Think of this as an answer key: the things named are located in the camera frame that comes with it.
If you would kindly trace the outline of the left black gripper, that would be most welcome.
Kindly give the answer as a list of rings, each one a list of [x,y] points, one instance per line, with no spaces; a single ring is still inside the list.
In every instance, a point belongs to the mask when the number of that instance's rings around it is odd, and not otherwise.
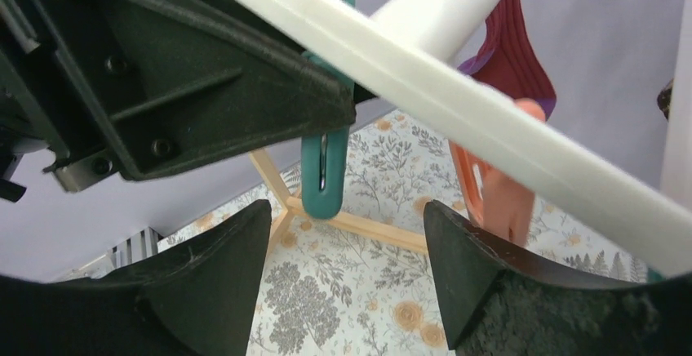
[[[81,192],[122,164],[100,137],[33,0],[1,0],[1,199],[18,202],[26,187],[12,177],[27,154],[49,149],[44,172],[64,191]]]

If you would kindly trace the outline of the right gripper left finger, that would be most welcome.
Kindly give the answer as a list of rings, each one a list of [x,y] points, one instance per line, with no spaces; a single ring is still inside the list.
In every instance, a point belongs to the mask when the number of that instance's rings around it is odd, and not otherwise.
[[[4,355],[243,355],[272,224],[260,199],[103,278],[1,279]]]

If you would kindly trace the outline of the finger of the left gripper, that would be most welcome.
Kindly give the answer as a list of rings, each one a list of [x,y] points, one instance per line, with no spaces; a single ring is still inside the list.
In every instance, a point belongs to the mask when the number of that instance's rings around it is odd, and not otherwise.
[[[350,126],[348,88],[233,0],[33,0],[127,180]]]

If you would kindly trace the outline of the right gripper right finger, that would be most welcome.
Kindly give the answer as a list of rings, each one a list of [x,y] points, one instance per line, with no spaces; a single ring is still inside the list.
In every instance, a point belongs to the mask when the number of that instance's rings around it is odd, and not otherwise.
[[[688,355],[691,277],[590,274],[480,229],[438,201],[424,230],[442,325],[458,355]]]

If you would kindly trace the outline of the white plastic clip hanger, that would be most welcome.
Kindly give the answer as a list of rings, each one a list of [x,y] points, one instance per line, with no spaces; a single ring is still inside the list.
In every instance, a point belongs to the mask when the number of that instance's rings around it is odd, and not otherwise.
[[[395,39],[384,24],[339,0],[236,1],[661,274],[690,272],[688,210],[523,113],[499,91]]]

